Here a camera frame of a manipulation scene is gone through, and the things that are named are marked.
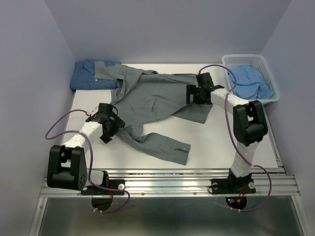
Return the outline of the grey long sleeve shirt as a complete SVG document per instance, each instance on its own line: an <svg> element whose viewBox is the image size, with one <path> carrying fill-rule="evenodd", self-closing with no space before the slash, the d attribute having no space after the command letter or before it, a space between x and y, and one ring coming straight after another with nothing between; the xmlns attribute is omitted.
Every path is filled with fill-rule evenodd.
<svg viewBox="0 0 315 236"><path fill-rule="evenodd" d="M122 64L94 62L95 79L115 81L111 103L125 127L118 132L134 149L160 160L185 165L190 145L159 133L143 135L143 125L170 116L204 124L212 105L186 104L186 86L196 85L194 74L159 74Z"/></svg>

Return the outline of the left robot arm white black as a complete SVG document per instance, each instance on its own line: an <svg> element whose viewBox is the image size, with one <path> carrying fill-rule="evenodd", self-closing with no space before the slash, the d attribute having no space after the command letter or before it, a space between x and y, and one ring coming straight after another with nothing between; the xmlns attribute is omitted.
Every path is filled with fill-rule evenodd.
<svg viewBox="0 0 315 236"><path fill-rule="evenodd" d="M46 182L51 188L82 191L92 186L99 194L109 190L107 172L92 170L92 144L98 140L109 143L125 123L119 118L118 109L107 103L100 103L94 114L86 115L88 118L79 131L63 132L74 134L70 140L52 146L49 151Z"/></svg>

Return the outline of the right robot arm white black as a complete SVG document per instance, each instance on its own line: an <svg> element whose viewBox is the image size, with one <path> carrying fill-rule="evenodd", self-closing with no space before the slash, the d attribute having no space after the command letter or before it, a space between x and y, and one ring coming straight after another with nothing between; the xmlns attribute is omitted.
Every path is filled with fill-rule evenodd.
<svg viewBox="0 0 315 236"><path fill-rule="evenodd" d="M218 105L225 116L232 114L233 124L228 132L236 150L227 178L211 180L209 192L215 195L253 194L256 192L251 167L254 153L268 133L268 126L260 101L239 98L221 85L214 85L209 73L198 74L197 84L186 87L186 103L196 105Z"/></svg>

